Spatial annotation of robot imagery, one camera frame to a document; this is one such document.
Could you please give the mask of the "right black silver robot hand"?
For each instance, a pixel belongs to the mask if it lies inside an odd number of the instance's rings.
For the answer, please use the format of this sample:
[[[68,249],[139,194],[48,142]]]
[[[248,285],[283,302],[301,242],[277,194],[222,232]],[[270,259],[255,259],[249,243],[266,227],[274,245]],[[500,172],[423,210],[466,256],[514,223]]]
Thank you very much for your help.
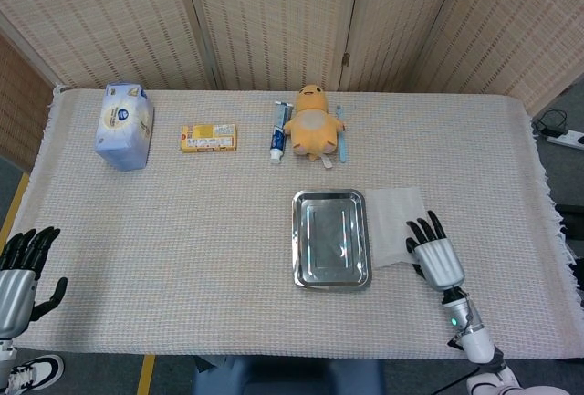
[[[407,237],[405,247],[413,257],[412,266],[426,283],[439,292],[455,289],[464,283],[462,264],[434,211],[427,211],[428,220],[419,217],[408,221],[413,237]]]

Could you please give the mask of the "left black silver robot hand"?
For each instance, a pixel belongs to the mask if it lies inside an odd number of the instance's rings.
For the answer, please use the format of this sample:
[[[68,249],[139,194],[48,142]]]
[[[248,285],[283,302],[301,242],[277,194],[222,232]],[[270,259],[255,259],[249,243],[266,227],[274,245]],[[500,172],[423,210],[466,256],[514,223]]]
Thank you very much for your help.
[[[49,226],[41,231],[30,229],[13,235],[1,253],[1,339],[22,335],[30,323],[57,308],[62,302],[68,279],[58,279],[53,295],[36,302],[37,286],[48,252],[60,230]]]

